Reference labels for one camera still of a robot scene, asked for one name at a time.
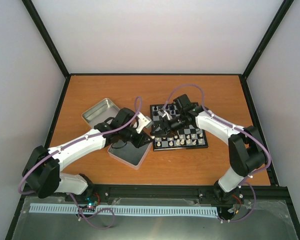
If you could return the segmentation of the pink tin box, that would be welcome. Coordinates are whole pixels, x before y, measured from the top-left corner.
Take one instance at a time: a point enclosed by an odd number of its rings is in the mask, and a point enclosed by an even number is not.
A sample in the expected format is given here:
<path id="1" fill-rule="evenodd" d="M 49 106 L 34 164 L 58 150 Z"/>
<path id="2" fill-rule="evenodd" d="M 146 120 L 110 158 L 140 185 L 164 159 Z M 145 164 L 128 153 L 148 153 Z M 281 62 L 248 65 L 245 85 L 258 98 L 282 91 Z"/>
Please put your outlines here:
<path id="1" fill-rule="evenodd" d="M 138 170 L 152 145 L 152 143 L 148 143 L 142 147 L 136 148 L 129 141 L 123 142 L 122 140 L 119 140 L 119 142 L 111 144 L 107 152 L 111 158 Z"/>

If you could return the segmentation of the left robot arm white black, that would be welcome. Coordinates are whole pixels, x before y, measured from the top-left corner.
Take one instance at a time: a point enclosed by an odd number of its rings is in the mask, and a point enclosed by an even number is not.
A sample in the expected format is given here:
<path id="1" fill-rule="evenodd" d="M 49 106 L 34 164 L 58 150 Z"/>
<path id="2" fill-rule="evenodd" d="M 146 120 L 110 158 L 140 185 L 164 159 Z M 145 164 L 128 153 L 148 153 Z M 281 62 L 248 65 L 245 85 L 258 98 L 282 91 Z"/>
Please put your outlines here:
<path id="1" fill-rule="evenodd" d="M 122 108 L 114 117 L 108 117 L 91 130 L 67 143 L 56 147 L 36 147 L 22 172 L 21 184 L 28 184 L 29 194 L 40 199 L 54 193 L 77 195 L 82 201 L 93 198 L 94 187 L 83 173 L 73 175 L 63 170 L 78 159 L 119 141 L 130 142 L 135 148 L 151 143 L 151 137 L 144 131 L 153 124 L 141 112 Z"/>

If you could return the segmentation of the gold tin lid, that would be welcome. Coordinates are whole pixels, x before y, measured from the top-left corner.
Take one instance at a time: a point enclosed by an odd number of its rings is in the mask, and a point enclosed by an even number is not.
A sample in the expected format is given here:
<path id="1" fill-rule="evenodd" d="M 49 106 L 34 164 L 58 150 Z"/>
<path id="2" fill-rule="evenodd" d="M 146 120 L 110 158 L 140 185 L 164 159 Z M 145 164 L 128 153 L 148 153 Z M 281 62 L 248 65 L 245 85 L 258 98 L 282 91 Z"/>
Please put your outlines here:
<path id="1" fill-rule="evenodd" d="M 115 117 L 120 108 L 109 98 L 104 98 L 88 110 L 86 110 L 81 116 L 90 128 L 94 128 L 95 125 L 104 122 L 110 117 Z"/>

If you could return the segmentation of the small circuit board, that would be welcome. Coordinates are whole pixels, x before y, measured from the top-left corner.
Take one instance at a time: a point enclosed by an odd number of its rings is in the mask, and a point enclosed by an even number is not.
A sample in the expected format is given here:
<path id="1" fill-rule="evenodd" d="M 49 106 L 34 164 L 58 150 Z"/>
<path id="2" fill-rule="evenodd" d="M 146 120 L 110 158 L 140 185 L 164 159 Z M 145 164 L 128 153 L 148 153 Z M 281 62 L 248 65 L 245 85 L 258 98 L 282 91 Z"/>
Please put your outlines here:
<path id="1" fill-rule="evenodd" d="M 98 193 L 93 193 L 91 197 L 88 197 L 87 203 L 79 204 L 81 211 L 84 214 L 92 215 L 97 212 L 97 207 L 100 205 L 100 196 Z"/>

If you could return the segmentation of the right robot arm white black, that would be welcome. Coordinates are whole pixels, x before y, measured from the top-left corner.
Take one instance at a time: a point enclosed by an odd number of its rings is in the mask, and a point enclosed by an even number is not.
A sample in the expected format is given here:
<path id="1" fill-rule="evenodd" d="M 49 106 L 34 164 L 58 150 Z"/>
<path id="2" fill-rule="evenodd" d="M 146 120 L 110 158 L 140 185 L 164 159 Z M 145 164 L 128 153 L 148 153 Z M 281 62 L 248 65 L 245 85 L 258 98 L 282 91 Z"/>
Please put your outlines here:
<path id="1" fill-rule="evenodd" d="M 226 203 L 244 181 L 260 172 L 271 162 L 271 156 L 262 143 L 254 126 L 235 125 L 202 105 L 192 103 L 186 94 L 166 104 L 151 108 L 157 115 L 151 135 L 156 138 L 172 138 L 186 127 L 209 132 L 228 146 L 230 167 L 213 186 L 214 199 Z"/>

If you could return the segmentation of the black frame rail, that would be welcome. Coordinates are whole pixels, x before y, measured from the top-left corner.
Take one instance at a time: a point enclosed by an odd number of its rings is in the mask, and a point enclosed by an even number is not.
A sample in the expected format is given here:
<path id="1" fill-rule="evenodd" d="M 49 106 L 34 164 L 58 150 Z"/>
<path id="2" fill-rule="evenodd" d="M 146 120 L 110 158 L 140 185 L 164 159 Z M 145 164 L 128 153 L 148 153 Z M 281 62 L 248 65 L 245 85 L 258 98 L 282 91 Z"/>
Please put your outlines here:
<path id="1" fill-rule="evenodd" d="M 104 203 L 114 199 L 194 200 L 200 204 L 217 205 L 212 186 L 205 185 L 115 185 L 96 184 L 94 192 Z"/>

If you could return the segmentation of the black white chess board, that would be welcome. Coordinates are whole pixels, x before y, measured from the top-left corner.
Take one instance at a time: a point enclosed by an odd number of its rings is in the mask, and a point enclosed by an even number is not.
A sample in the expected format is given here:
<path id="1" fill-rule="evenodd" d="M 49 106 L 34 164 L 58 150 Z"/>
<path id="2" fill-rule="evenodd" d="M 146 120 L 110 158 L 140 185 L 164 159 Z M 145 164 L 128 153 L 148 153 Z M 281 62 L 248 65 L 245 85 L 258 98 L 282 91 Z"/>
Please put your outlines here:
<path id="1" fill-rule="evenodd" d="M 163 104 L 153 104 L 150 105 L 150 116 L 153 121 L 159 121 L 163 118 L 158 115 L 158 111 L 163 108 Z M 177 135 L 178 139 L 180 140 L 180 145 L 176 145 L 176 141 L 174 136 Z M 184 136 L 184 145 L 181 145 L 180 135 Z M 168 138 L 173 138 L 173 146 L 169 146 Z M 203 139 L 203 144 L 199 144 L 199 139 Z M 192 141 L 196 140 L 196 145 L 192 145 Z M 206 133 L 204 130 L 195 128 L 192 125 L 185 126 L 183 129 L 180 129 L 172 134 L 172 137 L 166 137 L 166 140 L 162 140 L 162 137 L 159 137 L 157 141 L 156 138 L 153 139 L 153 151 L 167 151 L 167 150 L 179 150 L 179 149 L 200 149 L 200 148 L 207 148 L 208 141 L 206 137 Z"/>

